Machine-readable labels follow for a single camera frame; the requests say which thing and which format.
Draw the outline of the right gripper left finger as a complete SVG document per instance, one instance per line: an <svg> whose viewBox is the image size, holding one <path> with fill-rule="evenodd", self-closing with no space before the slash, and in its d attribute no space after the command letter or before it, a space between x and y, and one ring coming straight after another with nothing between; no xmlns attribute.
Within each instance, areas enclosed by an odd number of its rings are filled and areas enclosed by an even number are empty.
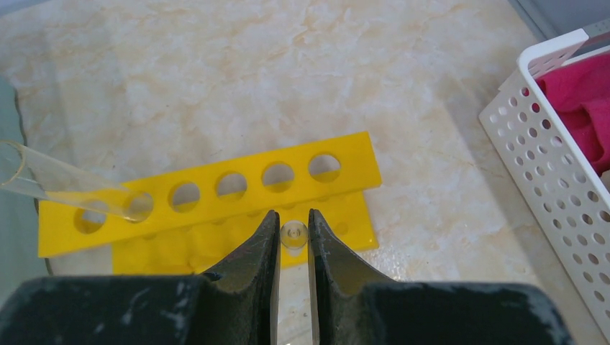
<svg viewBox="0 0 610 345"><path fill-rule="evenodd" d="M199 274L43 277L1 309L3 344L274 344L280 217Z"/></svg>

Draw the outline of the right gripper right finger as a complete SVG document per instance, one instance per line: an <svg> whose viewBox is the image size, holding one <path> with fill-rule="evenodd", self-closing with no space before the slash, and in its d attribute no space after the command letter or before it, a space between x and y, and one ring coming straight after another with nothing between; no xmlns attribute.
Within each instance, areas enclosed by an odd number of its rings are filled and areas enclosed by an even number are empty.
<svg viewBox="0 0 610 345"><path fill-rule="evenodd" d="M572 344L537 287L506 282L399 282L368 264L309 212L315 344Z"/></svg>

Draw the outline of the clear test tube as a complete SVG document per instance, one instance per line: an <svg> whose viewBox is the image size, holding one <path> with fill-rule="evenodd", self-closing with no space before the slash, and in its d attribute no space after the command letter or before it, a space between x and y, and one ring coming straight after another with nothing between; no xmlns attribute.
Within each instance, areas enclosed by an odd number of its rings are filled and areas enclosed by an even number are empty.
<svg viewBox="0 0 610 345"><path fill-rule="evenodd" d="M1 141L1 189L133 222L144 221L154 207L144 192L12 140Z"/></svg>
<svg viewBox="0 0 610 345"><path fill-rule="evenodd" d="M308 227L297 220L287 221L280 229L280 240L288 250L300 250L308 243Z"/></svg>

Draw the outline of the yellow test tube rack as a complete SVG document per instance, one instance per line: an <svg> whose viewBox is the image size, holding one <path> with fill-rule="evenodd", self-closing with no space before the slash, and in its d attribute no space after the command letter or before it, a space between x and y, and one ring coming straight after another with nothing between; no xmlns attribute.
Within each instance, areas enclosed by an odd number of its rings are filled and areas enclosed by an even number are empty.
<svg viewBox="0 0 610 345"><path fill-rule="evenodd" d="M96 225L78 208L41 201L38 254L111 247L117 275L181 275L215 265L251 237L269 211L282 222L323 214L355 251L378 241L363 192L382 183L366 132L178 170L127 183L151 195L152 213Z"/></svg>

